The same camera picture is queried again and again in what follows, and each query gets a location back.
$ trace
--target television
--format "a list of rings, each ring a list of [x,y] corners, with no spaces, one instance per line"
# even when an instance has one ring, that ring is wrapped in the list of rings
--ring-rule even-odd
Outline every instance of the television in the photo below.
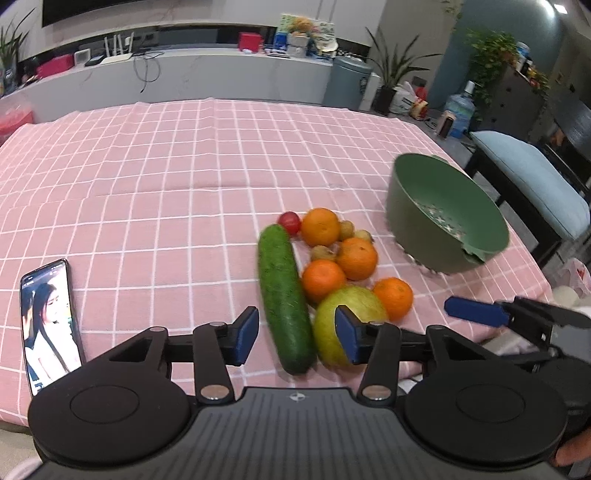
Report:
[[[135,0],[43,0],[43,27],[65,18]]]

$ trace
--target trash can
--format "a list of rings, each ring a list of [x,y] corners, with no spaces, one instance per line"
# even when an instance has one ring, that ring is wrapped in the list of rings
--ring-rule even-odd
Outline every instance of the trash can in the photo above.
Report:
[[[322,106],[359,110],[372,67],[350,57],[336,57]]]

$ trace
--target woman on phone screen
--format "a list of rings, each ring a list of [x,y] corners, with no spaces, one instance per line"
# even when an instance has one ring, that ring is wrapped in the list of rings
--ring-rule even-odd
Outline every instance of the woman on phone screen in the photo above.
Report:
[[[39,359],[33,353],[33,291],[24,289],[21,295],[21,320],[22,320],[22,342],[25,347],[27,359],[27,373],[31,390],[35,393],[49,385],[50,380],[45,370],[39,363]]]
[[[42,283],[33,297],[33,352],[51,382],[80,366],[66,308],[56,287]]]

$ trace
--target person's hand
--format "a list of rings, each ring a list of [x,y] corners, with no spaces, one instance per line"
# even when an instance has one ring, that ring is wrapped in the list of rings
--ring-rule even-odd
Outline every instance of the person's hand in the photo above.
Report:
[[[591,457],[591,427],[570,439],[556,452],[556,466],[571,465]]]

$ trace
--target smartphone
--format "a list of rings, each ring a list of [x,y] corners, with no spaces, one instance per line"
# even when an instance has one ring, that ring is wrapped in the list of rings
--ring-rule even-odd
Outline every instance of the smartphone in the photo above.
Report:
[[[65,258],[21,278],[22,348],[31,395],[85,362]]]

